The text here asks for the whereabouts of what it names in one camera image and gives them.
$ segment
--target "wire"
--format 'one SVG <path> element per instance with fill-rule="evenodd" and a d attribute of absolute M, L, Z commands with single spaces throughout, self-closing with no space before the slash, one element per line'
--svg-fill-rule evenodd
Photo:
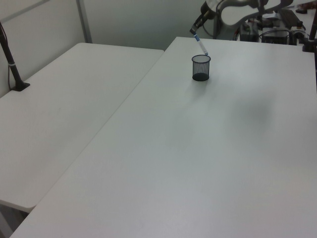
<path fill-rule="evenodd" d="M 280 32 L 280 31 L 290 32 L 289 30 L 271 30 L 271 31 L 266 31 L 266 32 L 260 34 L 259 37 L 264 36 L 264 35 L 269 34 L 269 33 Z"/>
<path fill-rule="evenodd" d="M 295 30 L 295 31 L 293 31 L 293 32 L 294 32 L 294 33 L 298 33 L 298 32 L 305 33 L 305 34 L 308 35 L 308 37 L 309 37 L 309 34 L 308 34 L 307 32 L 305 32 L 305 31 Z"/>
<path fill-rule="evenodd" d="M 207 34 L 207 35 L 209 35 L 209 36 L 213 37 L 213 35 L 212 35 L 212 34 L 210 34 L 210 33 L 206 30 L 206 28 L 205 28 L 205 26 L 204 26 L 204 25 L 203 25 L 203 29 L 204 29 L 204 31 L 206 32 L 206 34 Z"/>
<path fill-rule="evenodd" d="M 9 85 L 9 89 L 11 91 L 12 89 L 11 89 L 11 86 L 10 86 L 10 66 L 9 65 L 8 65 L 8 85 Z"/>
<path fill-rule="evenodd" d="M 3 32 L 4 34 L 4 37 L 5 37 L 5 41 L 6 43 L 8 44 L 8 37 L 6 36 L 6 33 L 5 33 L 5 30 L 2 26 L 2 24 L 0 23 L 0 28 L 1 28 L 1 31 Z M 8 86 L 9 86 L 9 90 L 11 91 L 11 86 L 10 86 L 10 66 L 8 65 Z"/>
<path fill-rule="evenodd" d="M 1 27 L 1 31 L 2 31 L 3 34 L 4 34 L 5 41 L 6 41 L 6 43 L 8 43 L 8 37 L 6 36 L 5 30 L 4 30 L 3 26 L 1 25 L 1 23 L 0 23 L 0 27 Z"/>

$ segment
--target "wall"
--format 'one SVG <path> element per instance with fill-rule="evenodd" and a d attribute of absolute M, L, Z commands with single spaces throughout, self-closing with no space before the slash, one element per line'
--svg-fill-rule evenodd
<path fill-rule="evenodd" d="M 85 42 L 76 0 L 50 0 L 3 23 L 3 27 L 22 80 Z M 0 48 L 0 97 L 7 92 L 7 61 Z"/>
<path fill-rule="evenodd" d="M 93 43 L 160 50 L 166 50 L 176 36 L 192 37 L 189 30 L 203 3 L 204 0 L 84 0 Z M 213 21 L 206 23 L 210 32 L 212 25 Z M 202 28 L 198 33 L 201 38 L 210 38 Z"/>

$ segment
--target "pen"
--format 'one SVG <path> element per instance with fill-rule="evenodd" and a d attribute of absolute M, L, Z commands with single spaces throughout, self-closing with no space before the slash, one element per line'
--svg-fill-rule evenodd
<path fill-rule="evenodd" d="M 205 46 L 203 45 L 202 41 L 199 39 L 198 35 L 195 34 L 194 37 L 195 37 L 196 41 L 198 42 L 198 44 L 200 45 L 200 48 L 202 48 L 204 54 L 207 56 L 208 52 L 207 52 Z"/>

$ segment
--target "black mesh pen holder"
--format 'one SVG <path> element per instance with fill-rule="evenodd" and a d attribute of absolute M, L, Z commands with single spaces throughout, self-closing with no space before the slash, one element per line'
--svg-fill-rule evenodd
<path fill-rule="evenodd" d="M 209 79 L 209 65 L 211 58 L 206 55 L 192 57 L 193 79 L 196 81 L 206 81 Z"/>

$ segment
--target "table surface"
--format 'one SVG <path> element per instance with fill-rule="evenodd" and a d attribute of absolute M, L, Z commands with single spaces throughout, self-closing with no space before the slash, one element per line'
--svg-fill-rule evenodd
<path fill-rule="evenodd" d="M 78 44 L 0 99 L 0 204 L 30 212 L 163 51 Z"/>
<path fill-rule="evenodd" d="M 211 78 L 176 38 L 12 238 L 316 236 L 314 55 L 202 41 Z"/>

